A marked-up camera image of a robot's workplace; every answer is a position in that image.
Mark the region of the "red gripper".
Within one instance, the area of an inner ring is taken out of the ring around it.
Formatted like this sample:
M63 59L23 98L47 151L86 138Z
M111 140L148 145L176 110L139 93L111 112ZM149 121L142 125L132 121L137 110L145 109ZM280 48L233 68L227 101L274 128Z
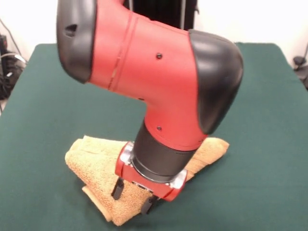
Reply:
M147 215L156 205L158 199L172 201L178 196L186 183L188 171L183 169L175 178L166 182L153 181L137 171L133 165L134 154L132 150L132 145L125 145L120 151L115 165L115 174L118 179L111 196L114 200L121 197L125 180L149 191L152 196L148 197L141 207L141 214Z

